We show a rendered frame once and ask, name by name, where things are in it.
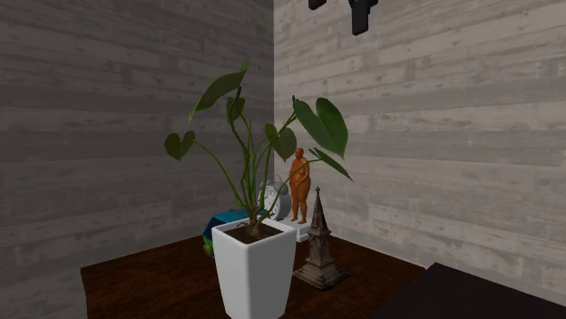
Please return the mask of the orange human figure white base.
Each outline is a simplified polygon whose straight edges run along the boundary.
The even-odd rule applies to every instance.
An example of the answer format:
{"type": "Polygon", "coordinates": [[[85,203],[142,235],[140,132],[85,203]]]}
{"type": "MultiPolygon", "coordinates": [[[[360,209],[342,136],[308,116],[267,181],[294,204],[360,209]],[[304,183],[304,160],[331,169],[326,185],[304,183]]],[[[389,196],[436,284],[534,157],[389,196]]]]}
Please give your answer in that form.
{"type": "Polygon", "coordinates": [[[307,240],[311,220],[307,217],[307,197],[311,187],[310,168],[304,150],[297,148],[289,175],[291,210],[283,222],[297,230],[298,243],[307,240]]]}

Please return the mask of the grey alarm clock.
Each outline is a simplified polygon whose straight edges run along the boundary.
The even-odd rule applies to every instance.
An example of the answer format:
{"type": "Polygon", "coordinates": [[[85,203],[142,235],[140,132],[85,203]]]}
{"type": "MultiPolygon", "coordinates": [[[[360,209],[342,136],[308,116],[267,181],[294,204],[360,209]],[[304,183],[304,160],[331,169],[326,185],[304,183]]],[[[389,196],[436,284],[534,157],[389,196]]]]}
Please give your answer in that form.
{"type": "Polygon", "coordinates": [[[282,220],[292,208],[289,187],[279,174],[268,174],[264,192],[264,215],[273,220],[282,220]]]}

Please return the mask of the teal and green box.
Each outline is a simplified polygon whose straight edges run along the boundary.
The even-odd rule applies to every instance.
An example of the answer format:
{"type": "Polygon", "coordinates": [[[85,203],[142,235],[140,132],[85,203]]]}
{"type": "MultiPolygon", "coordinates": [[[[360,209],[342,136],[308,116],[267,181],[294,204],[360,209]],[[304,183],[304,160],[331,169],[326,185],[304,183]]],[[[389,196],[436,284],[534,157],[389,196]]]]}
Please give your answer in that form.
{"type": "Polygon", "coordinates": [[[243,208],[230,209],[229,211],[215,214],[211,217],[209,223],[205,227],[202,238],[203,238],[203,250],[208,257],[214,257],[212,234],[211,230],[215,226],[227,224],[237,220],[242,220],[248,215],[243,208]]]}

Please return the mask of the brown tower model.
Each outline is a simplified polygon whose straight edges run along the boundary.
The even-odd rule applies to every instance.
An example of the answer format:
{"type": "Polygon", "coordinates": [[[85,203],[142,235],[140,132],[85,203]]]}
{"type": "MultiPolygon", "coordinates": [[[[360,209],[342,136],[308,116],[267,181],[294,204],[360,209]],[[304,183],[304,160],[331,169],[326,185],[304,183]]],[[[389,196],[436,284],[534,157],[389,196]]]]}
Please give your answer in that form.
{"type": "Polygon", "coordinates": [[[329,237],[320,199],[320,188],[316,187],[316,202],[308,233],[309,256],[306,263],[293,272],[293,276],[320,291],[331,290],[350,277],[350,273],[340,269],[330,256],[329,237]]]}

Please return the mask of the green plant in white pot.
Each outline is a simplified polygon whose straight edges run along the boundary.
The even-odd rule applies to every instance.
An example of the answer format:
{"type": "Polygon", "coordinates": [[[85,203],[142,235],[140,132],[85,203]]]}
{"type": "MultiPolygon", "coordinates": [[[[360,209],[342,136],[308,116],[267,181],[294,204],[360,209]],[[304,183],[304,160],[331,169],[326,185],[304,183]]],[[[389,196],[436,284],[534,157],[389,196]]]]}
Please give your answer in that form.
{"type": "Polygon", "coordinates": [[[346,170],[334,157],[343,157],[348,128],[340,110],[319,97],[310,107],[294,99],[293,111],[281,128],[265,126],[265,137],[255,143],[251,137],[238,138],[243,169],[238,184],[229,188],[237,205],[246,214],[238,222],[215,226],[211,230],[215,266],[225,312],[230,319],[279,319],[288,301],[295,261],[297,231],[272,219],[275,204],[282,199],[277,191],[272,203],[266,201],[266,181],[257,182],[259,168],[267,168],[272,153],[283,160],[291,157],[297,139],[289,125],[298,121],[317,144],[311,149],[341,174],[346,170]]]}

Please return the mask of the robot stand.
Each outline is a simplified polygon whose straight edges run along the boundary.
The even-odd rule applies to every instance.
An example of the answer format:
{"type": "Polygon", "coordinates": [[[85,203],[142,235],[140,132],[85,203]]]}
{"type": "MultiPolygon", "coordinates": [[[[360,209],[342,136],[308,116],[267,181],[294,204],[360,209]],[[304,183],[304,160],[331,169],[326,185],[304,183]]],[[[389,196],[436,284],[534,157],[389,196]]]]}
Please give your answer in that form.
{"type": "Polygon", "coordinates": [[[368,319],[566,319],[566,306],[435,263],[368,319]]]}

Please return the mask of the dark wooden table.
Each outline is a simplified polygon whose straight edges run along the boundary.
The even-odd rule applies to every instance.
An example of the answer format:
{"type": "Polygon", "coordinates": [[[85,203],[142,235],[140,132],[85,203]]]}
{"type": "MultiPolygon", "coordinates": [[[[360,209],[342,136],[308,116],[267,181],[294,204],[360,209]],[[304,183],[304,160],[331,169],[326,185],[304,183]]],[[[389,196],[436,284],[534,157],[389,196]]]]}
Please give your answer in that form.
{"type": "MultiPolygon", "coordinates": [[[[329,242],[349,278],[325,292],[293,279],[281,319],[368,319],[424,272],[337,237],[329,242]]],[[[81,276],[88,319],[229,319],[199,237],[86,266],[81,276]]]]}

